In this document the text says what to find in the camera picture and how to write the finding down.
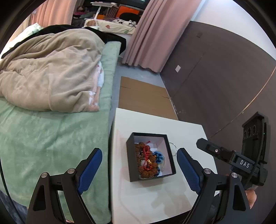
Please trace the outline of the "person's right hand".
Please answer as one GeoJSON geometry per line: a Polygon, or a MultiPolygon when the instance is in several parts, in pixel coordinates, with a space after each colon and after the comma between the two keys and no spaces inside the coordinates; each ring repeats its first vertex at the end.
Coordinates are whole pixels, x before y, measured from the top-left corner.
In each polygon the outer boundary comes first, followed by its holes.
{"type": "Polygon", "coordinates": [[[251,209],[256,202],[257,194],[254,190],[246,190],[245,193],[248,199],[249,207],[251,209]]]}

